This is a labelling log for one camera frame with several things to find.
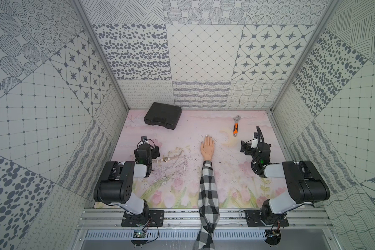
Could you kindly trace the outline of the black white plaid sleeve forearm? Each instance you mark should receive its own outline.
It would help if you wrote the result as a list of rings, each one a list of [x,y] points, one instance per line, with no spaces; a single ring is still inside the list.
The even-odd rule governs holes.
[[[204,161],[200,179],[199,213],[201,228],[194,243],[194,250],[214,250],[212,238],[220,218],[217,186],[211,161]]]

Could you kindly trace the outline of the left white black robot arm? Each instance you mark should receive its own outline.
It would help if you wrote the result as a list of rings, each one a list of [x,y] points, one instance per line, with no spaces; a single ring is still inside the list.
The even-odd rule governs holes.
[[[95,185],[93,197],[96,202],[122,208],[127,226],[145,227],[153,219],[147,201],[133,193],[133,181],[150,176],[153,159],[160,156],[159,147],[140,142],[134,156],[134,161],[108,161]]]

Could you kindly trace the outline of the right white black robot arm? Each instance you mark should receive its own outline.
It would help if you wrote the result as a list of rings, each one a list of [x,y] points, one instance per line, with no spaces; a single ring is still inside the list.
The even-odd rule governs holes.
[[[261,178],[285,180],[286,191],[261,206],[260,221],[266,226],[282,222],[284,216],[305,203],[315,204],[330,197],[330,189],[314,164],[309,161],[270,162],[271,145],[252,139],[241,142],[240,152],[252,157],[251,169]]]

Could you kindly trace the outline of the mannequin hand with long nails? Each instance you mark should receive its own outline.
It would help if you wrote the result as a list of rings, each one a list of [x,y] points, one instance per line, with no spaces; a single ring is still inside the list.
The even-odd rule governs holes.
[[[212,161],[215,150],[215,143],[211,136],[207,135],[201,144],[201,154],[204,161]]]

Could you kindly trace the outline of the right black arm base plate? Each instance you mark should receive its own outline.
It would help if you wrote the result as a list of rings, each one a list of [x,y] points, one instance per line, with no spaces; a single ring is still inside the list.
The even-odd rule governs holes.
[[[242,216],[246,219],[248,227],[262,227],[262,226],[274,226],[274,227],[288,227],[289,222],[286,214],[276,215],[273,213],[262,212],[258,209],[245,209]]]

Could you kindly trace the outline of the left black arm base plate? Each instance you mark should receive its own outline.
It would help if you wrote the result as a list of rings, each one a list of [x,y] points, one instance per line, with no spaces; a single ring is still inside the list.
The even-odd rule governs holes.
[[[164,223],[164,210],[144,211],[140,215],[129,214],[124,212],[121,226],[122,227],[143,227],[149,224],[150,227],[162,227]]]

